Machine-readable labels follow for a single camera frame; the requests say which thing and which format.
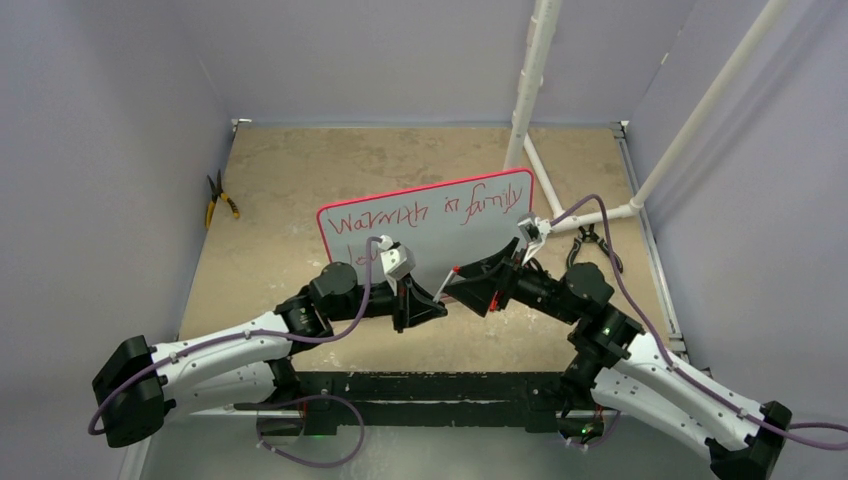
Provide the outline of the white red marker pen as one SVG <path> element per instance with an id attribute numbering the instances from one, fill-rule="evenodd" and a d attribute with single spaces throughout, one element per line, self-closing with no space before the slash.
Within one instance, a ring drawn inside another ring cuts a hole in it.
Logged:
<path id="1" fill-rule="evenodd" d="M 433 301 L 434 301 L 434 302 L 438 302 L 438 301 L 440 301 L 440 300 L 442 299 L 442 297 L 443 297 L 443 295 L 444 295 L 444 293 L 445 293 L 445 289 L 446 289 L 446 287 L 447 287 L 447 286 L 448 286 L 448 285 L 449 285 L 449 284 L 453 281 L 453 279 L 457 276 L 459 269 L 460 269 L 460 267 L 459 267 L 459 266 L 454 266 L 454 267 L 452 267 L 452 268 L 450 269 L 450 271 L 446 274 L 446 276 L 445 276 L 444 280 L 442 281 L 442 283 L 440 284 L 439 288 L 436 290 L 436 292 L 435 292 L 435 294 L 434 294 L 434 296 L 433 296 Z"/>

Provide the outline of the pink framed whiteboard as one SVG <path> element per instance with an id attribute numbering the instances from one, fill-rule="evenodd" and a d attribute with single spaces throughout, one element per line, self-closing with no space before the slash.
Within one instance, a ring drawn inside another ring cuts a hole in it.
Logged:
<path id="1" fill-rule="evenodd" d="M 518 237 L 533 196 L 533 172 L 516 168 L 325 205 L 316 220 L 329 260 L 352 265 L 359 281 L 367 239 L 387 235 L 412 252 L 413 278 L 435 293 L 451 268 Z"/>

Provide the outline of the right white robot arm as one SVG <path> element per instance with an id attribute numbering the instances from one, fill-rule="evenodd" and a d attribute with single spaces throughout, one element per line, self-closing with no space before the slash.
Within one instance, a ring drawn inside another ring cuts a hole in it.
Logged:
<path id="1" fill-rule="evenodd" d="M 573 325 L 576 355 L 558 387 L 564 413 L 589 403 L 611 408 L 691 448 L 720 479 L 770 477 L 787 407 L 736 394 L 674 356 L 611 303 L 614 290 L 595 264 L 577 263 L 555 279 L 517 245 L 457 268 L 445 291 L 480 316 L 517 301 Z"/>

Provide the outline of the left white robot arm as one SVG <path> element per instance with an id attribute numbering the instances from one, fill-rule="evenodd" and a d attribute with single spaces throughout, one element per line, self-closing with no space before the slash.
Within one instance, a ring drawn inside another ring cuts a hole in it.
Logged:
<path id="1" fill-rule="evenodd" d="M 388 316 L 401 332 L 447 313 L 409 274 L 363 284 L 353 266 L 334 262 L 297 295 L 241 325 L 172 343 L 151 345 L 142 335 L 122 341 L 92 381 L 97 408 L 88 432 L 120 448 L 180 414 L 222 404 L 284 409 L 297 399 L 298 382 L 283 361 L 338 340 L 332 322 Z"/>

